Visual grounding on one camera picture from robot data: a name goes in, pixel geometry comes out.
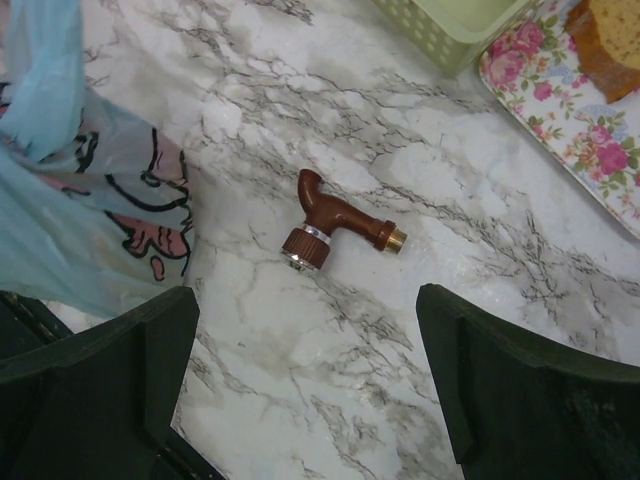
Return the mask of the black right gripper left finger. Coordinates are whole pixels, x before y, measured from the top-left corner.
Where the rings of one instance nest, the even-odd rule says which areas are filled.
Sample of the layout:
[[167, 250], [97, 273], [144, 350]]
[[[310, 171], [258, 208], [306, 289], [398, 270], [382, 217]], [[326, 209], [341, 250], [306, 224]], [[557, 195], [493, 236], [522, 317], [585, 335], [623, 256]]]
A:
[[4, 479], [147, 479], [164, 447], [199, 318], [174, 287], [1, 362]]

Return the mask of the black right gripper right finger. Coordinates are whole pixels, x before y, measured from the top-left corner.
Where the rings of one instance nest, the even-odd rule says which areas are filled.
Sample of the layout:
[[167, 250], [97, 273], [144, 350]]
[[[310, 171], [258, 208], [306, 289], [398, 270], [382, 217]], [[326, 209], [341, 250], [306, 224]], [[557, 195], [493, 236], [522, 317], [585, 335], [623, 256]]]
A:
[[416, 314], [467, 479], [636, 479], [639, 369], [496, 317], [441, 285]]

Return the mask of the light blue plastic grocery bag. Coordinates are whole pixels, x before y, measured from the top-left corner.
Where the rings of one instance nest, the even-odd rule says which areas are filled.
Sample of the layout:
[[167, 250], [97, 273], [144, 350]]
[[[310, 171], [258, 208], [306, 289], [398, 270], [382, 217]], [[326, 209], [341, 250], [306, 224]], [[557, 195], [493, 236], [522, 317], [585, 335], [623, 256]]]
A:
[[184, 153], [85, 80], [81, 5], [14, 1], [1, 79], [1, 286], [116, 317], [182, 285]]

